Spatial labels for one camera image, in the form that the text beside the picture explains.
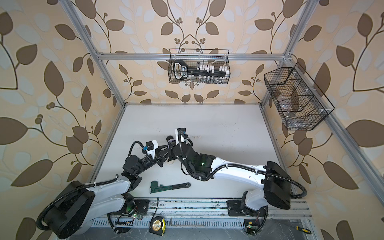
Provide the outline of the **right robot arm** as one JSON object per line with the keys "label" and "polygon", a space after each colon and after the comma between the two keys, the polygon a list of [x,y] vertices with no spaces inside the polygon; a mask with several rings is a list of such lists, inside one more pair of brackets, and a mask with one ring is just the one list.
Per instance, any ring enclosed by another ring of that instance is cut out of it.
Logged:
{"label": "right robot arm", "polygon": [[268,207],[282,210],[291,208],[292,199],[307,195],[306,188],[292,178],[275,162],[268,161],[265,166],[250,166],[232,163],[212,155],[194,151],[190,139],[167,137],[170,150],[169,160],[179,160],[182,172],[200,182],[226,179],[251,185],[244,191],[236,208],[246,216],[268,215]]}

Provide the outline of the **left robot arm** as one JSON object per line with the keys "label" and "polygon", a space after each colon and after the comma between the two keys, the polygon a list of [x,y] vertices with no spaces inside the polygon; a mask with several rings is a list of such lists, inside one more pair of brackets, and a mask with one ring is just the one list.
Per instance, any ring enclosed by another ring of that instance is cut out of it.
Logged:
{"label": "left robot arm", "polygon": [[169,140],[167,145],[162,146],[157,141],[145,145],[135,141],[133,144],[141,147],[143,158],[129,153],[123,172],[111,180],[90,184],[71,182],[39,214],[37,228],[53,231],[63,240],[80,229],[85,230],[94,219],[106,215],[112,229],[120,233],[112,215],[127,215],[135,219],[137,215],[145,213],[147,205],[136,202],[130,192],[142,181],[141,173],[154,165],[162,167],[171,159],[175,141]]}

